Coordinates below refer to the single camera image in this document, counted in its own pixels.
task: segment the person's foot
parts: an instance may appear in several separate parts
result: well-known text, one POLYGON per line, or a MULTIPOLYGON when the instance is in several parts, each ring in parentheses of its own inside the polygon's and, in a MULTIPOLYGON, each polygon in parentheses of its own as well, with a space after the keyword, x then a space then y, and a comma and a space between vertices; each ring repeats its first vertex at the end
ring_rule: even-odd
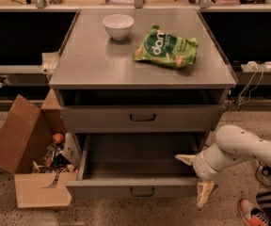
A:
POLYGON ((269 219, 264 211, 247 199, 238 203, 239 213, 247 226, 269 226, 269 219))

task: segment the speckled floor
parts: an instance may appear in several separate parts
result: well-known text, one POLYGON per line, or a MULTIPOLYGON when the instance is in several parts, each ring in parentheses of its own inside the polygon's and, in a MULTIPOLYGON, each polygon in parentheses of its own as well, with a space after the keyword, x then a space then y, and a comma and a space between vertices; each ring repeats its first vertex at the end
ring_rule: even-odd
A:
MULTIPOLYGON (((0 112, 0 126, 7 112, 0 112)), ((264 139, 271 139, 271 103, 235 111, 233 105, 218 127, 239 125, 264 139)), ((214 141, 212 133, 207 144, 214 141)), ((258 163, 249 160, 226 169, 218 178, 218 188, 207 204, 198 209, 196 198, 95 199, 74 202, 65 208, 18 209, 13 176, 0 170, 0 225, 243 225, 237 202, 242 197, 255 202, 265 190, 255 179, 258 163)), ((261 178, 270 184, 268 178, 261 178)))

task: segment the snack bag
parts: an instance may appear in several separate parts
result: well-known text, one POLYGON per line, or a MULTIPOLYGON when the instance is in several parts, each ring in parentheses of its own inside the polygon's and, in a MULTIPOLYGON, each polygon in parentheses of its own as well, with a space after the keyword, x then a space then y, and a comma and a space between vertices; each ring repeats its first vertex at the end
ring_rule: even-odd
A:
POLYGON ((136 48, 135 61, 148 60, 156 64, 179 69, 194 64, 199 43, 162 32, 159 25, 151 27, 148 35, 136 48))

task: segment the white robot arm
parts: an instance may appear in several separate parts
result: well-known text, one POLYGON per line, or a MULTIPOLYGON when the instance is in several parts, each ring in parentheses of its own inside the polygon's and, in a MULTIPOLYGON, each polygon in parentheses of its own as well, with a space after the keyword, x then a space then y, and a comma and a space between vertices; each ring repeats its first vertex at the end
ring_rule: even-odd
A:
POLYGON ((193 165, 202 183, 198 185, 198 207, 208 200, 214 187, 213 179, 224 168, 256 158, 271 168, 271 141, 235 125, 225 125, 215 134, 215 143, 196 155, 177 154, 177 159, 193 165))

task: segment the plug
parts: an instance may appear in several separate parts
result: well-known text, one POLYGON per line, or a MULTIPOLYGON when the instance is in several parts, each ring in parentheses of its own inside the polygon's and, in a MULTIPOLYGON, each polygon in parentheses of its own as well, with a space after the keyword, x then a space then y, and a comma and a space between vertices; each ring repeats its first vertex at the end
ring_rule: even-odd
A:
POLYGON ((3 85, 10 85, 10 81, 8 78, 8 75, 0 75, 0 88, 3 87, 3 85))
POLYGON ((254 71, 258 70, 258 64, 256 63, 256 61, 249 61, 247 67, 254 71))

